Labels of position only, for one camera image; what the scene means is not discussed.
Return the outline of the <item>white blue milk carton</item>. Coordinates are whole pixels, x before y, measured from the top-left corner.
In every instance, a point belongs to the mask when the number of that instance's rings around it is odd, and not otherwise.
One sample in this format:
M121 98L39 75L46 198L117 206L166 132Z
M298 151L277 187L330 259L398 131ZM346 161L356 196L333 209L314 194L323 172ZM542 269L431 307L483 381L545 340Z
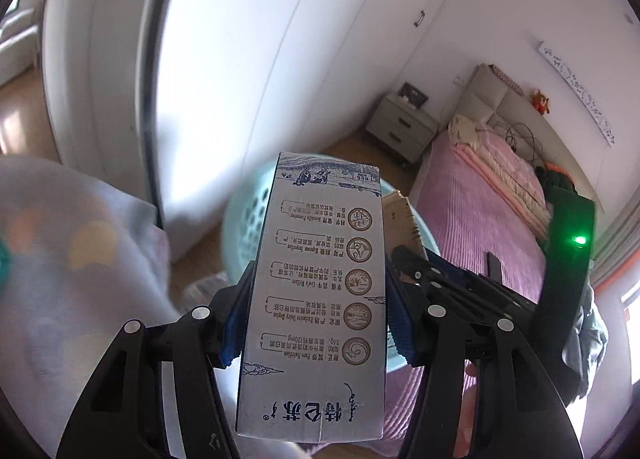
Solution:
M382 435L385 249L377 168L280 153L241 358L241 435L307 444Z

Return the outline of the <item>black phone on bed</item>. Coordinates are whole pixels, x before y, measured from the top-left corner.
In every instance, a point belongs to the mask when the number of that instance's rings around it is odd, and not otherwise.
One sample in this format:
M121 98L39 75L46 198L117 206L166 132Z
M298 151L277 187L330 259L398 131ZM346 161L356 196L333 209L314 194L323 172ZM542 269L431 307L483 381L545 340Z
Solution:
M486 254L487 275L495 283L502 283L502 267L501 262L494 253Z

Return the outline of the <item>folded pink striped quilt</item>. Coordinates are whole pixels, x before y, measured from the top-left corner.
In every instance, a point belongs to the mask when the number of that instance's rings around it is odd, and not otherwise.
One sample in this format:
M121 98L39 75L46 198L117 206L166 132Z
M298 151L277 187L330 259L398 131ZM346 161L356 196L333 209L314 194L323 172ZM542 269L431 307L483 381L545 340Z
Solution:
M447 134L456 153L506 201L534 235L547 239L551 214L534 168L487 124L454 115Z

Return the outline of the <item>pink bed cover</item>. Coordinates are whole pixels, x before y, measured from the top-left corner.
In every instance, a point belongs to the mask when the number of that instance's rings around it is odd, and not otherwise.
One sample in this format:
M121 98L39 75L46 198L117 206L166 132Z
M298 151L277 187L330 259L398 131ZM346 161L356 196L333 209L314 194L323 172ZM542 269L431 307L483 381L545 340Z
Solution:
M432 141L420 170L400 170L392 156L352 134L323 149L322 154L373 164L382 178L409 193L411 205L422 216L450 263L487 275L486 254L501 262L503 283L533 302L538 301L544 276L544 253L534 233L488 183L454 150L448 134ZM421 370L402 367L387 376L385 427L382 441L370 445L314 447L313 458L390 458L398 454L416 401ZM465 375L460 424L454 457L469 449L475 409L475 378Z

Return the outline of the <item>red plush toy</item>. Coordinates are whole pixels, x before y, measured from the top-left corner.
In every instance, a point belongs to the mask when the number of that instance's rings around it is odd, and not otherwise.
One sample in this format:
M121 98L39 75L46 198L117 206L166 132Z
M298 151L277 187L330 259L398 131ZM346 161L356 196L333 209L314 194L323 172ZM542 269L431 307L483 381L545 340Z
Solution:
M533 90L532 94L530 94L530 102L532 106L539 112L542 116L547 115L549 112L549 98L541 92L541 90Z

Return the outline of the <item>beige padded headboard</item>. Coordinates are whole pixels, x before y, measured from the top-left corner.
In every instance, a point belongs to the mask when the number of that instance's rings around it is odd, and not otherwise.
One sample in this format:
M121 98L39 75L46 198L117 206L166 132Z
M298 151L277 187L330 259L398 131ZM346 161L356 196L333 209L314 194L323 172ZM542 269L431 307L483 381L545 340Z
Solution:
M561 167L570 175L577 193L591 199L599 216L603 216L600 198L559 134L526 97L516 93L488 65L475 68L454 113L485 123L500 135L512 130L518 156L533 167L543 164Z

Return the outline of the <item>pastel scallop pattern blanket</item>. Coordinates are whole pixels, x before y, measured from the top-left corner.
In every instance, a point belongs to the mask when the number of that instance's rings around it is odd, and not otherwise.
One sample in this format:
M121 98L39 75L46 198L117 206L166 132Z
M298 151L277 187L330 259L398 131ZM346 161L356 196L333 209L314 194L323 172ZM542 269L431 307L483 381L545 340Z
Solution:
M29 156L1 160L1 453L59 458L79 396L122 329L175 323L169 249L155 209ZM234 431L241 366L215 372L235 458L299 458L291 442ZM174 367L162 365L165 429L182 442Z

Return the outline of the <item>grey bedside nightstand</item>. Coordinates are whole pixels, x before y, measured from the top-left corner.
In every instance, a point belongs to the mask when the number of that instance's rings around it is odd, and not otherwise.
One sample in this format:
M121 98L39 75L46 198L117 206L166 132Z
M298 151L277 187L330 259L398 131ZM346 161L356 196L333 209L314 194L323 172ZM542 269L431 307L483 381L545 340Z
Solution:
M400 96L387 94L373 112L366 131L414 164L436 136L438 123Z

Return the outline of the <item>light blue laundry basket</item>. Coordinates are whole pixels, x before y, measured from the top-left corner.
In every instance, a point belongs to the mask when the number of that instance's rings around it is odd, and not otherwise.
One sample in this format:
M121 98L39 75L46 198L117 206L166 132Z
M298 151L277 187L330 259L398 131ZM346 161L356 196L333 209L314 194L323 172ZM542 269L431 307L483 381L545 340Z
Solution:
M268 160L250 172L232 193L221 223L221 259L231 285L243 275L247 264L254 260L262 236L268 199L278 158ZM410 205L423 247L440 254L438 245L422 216ZM396 349L387 328L386 372L405 367L407 362Z

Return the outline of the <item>white calligraphy wall banner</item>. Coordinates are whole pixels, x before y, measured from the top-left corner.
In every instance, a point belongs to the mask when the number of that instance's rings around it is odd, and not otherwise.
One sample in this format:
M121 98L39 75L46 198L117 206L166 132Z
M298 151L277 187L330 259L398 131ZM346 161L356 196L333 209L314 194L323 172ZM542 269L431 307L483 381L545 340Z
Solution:
M554 49L541 41L537 49L542 58L559 74L566 85L573 91L578 101L582 103L582 106L587 110L588 115L597 126L602 138L605 139L608 147L613 148L616 144L615 134L611 127L608 117L602 112L597 102L592 97L587 88L580 82L575 71L564 62L563 58L555 52Z

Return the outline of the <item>dark picture frame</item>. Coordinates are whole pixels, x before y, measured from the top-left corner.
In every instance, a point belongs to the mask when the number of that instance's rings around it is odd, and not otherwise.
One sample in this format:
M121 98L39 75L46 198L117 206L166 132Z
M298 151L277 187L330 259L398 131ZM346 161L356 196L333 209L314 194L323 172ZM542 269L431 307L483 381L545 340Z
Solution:
M398 95L416 108L421 108L428 100L428 96L425 93L409 82L405 82L400 87Z

